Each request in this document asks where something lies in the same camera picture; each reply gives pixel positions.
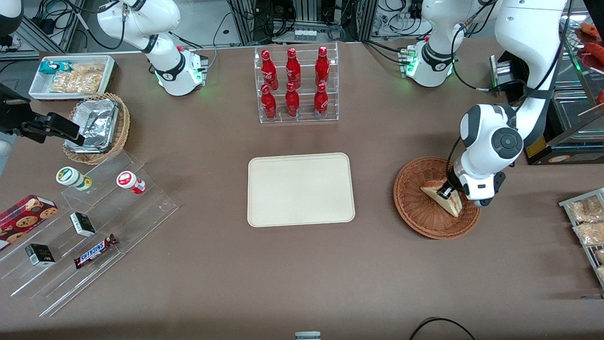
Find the aluminum foil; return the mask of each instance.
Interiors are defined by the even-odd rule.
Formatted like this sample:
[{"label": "aluminum foil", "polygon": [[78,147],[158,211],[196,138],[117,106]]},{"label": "aluminum foil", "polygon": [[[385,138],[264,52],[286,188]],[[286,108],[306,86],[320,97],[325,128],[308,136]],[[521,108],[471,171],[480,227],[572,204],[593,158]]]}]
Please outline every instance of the aluminum foil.
[{"label": "aluminum foil", "polygon": [[113,100],[90,100],[79,103],[72,121],[80,126],[84,144],[65,141],[65,148],[76,153],[105,153],[111,149],[120,106]]}]

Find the red cookie box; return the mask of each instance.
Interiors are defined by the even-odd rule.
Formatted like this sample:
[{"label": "red cookie box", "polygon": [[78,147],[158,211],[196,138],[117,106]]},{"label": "red cookie box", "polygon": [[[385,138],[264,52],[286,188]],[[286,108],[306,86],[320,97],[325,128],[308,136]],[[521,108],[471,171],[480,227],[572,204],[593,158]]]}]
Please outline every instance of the red cookie box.
[{"label": "red cookie box", "polygon": [[59,210],[53,201],[29,195],[0,214],[0,251],[52,217]]}]

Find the tiered acrylic display stand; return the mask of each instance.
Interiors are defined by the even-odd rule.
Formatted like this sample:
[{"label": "tiered acrylic display stand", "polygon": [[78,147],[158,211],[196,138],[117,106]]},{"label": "tiered acrylic display stand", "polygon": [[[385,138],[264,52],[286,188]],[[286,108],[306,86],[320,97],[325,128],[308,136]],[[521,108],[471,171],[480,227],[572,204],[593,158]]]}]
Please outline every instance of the tiered acrylic display stand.
[{"label": "tiered acrylic display stand", "polygon": [[[326,93],[329,96],[327,102],[327,116],[323,119],[315,118],[315,63],[318,57],[320,46],[327,47],[327,58],[329,59],[329,81],[326,83]],[[300,115],[292,118],[288,115],[285,103],[285,94],[287,93],[286,84],[288,76],[285,65],[288,62],[287,51],[279,47],[256,47],[254,51],[254,72],[256,76],[256,95],[258,97],[258,112],[260,123],[295,123],[295,122],[325,122],[338,120],[339,118],[339,77],[338,77],[338,45],[337,44],[302,44],[296,45],[296,55],[300,61],[302,73],[302,86],[297,89],[300,95]],[[262,92],[260,87],[264,84],[262,78],[262,58],[260,52],[268,50],[271,52],[271,59],[277,67],[277,79],[279,88],[272,92],[277,101],[277,119],[268,120],[262,108]]]},{"label": "tiered acrylic display stand", "polygon": [[[117,186],[115,179],[125,170],[145,181],[142,194]],[[143,164],[126,151],[112,155],[86,175],[92,179],[92,187],[87,191],[65,189],[65,201],[55,201],[60,209],[57,215],[0,252],[0,284],[11,296],[31,298],[40,316],[56,313],[178,209],[149,178]],[[76,233],[69,217],[75,211],[88,215],[96,230],[93,237]],[[119,243],[76,269],[74,259],[110,234]],[[30,243],[46,244],[56,263],[33,266],[25,253]]]}]

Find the coca-cola bottle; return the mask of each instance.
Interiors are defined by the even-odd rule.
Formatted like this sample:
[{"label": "coca-cola bottle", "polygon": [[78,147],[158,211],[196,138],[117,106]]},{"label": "coca-cola bottle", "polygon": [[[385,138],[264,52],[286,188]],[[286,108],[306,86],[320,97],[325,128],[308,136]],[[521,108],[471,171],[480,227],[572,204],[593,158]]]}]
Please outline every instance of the coca-cola bottle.
[{"label": "coca-cola bottle", "polygon": [[260,89],[262,90],[260,101],[262,102],[262,109],[265,112],[266,119],[277,119],[277,102],[271,93],[270,87],[267,84],[262,84]]},{"label": "coca-cola bottle", "polygon": [[319,47],[319,58],[315,64],[315,83],[319,86],[320,83],[327,83],[329,80],[329,60],[327,59],[327,47]]},{"label": "coca-cola bottle", "polygon": [[315,118],[323,119],[327,117],[327,93],[325,92],[325,83],[320,83],[316,87],[315,93]]},{"label": "coca-cola bottle", "polygon": [[262,56],[262,78],[271,87],[272,91],[276,91],[279,88],[279,81],[277,80],[275,63],[272,62],[269,51],[263,50],[260,55]]},{"label": "coca-cola bottle", "polygon": [[302,73],[300,71],[300,62],[296,57],[296,49],[288,48],[288,63],[285,65],[288,72],[288,82],[293,82],[296,89],[302,86]]},{"label": "coca-cola bottle", "polygon": [[294,82],[288,82],[288,92],[285,94],[289,117],[296,118],[300,114],[300,96],[296,92]]}]

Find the wicker basket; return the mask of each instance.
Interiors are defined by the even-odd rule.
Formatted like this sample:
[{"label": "wicker basket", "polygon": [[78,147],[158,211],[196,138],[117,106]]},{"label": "wicker basket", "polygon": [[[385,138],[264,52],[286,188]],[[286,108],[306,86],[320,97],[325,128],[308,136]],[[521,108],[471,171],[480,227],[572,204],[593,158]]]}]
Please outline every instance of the wicker basket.
[{"label": "wicker basket", "polygon": [[[108,152],[104,154],[76,154],[75,152],[68,151],[65,147],[63,147],[63,151],[65,152],[67,157],[69,157],[69,159],[75,162],[86,163],[88,165],[97,165],[104,159],[109,157],[111,154],[121,150],[126,144],[126,139],[128,138],[128,129],[130,128],[130,113],[128,112],[128,108],[124,105],[124,102],[118,96],[111,93],[104,93],[99,96],[87,98],[85,100],[102,99],[114,100],[120,106],[120,112],[118,113],[118,121],[115,125],[114,139],[112,142],[113,146]],[[71,110],[69,119],[72,119],[74,117],[75,112],[76,108]]]},{"label": "wicker basket", "polygon": [[463,236],[480,216],[480,208],[463,194],[463,209],[455,218],[420,189],[427,181],[442,180],[445,164],[446,160],[437,157],[419,158],[407,163],[394,181],[394,204],[400,216],[418,233],[438,240]]}]

